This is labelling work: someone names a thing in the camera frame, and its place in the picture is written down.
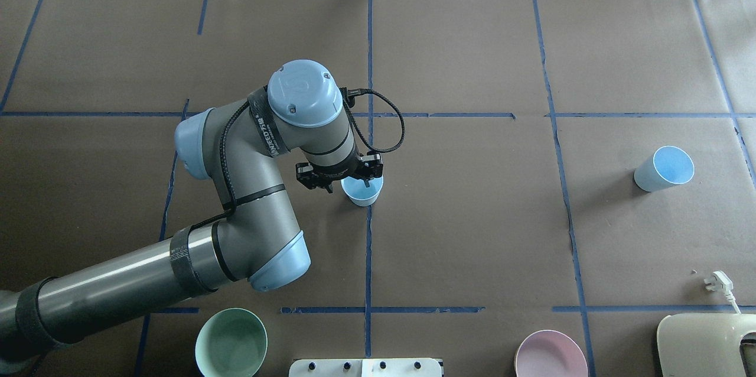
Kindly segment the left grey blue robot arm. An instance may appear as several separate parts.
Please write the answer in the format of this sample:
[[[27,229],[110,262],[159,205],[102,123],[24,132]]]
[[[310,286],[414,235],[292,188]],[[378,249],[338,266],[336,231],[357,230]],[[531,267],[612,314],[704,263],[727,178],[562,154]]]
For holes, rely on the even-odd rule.
[[[324,65],[292,60],[245,99],[208,108],[175,130],[178,161],[211,180],[221,213],[156,244],[48,277],[2,296],[2,373],[36,356],[238,280],[272,291],[310,267],[304,232],[276,164],[295,149],[295,178],[332,192],[333,181],[382,174],[382,151],[362,154],[351,109],[372,89],[340,87]]]

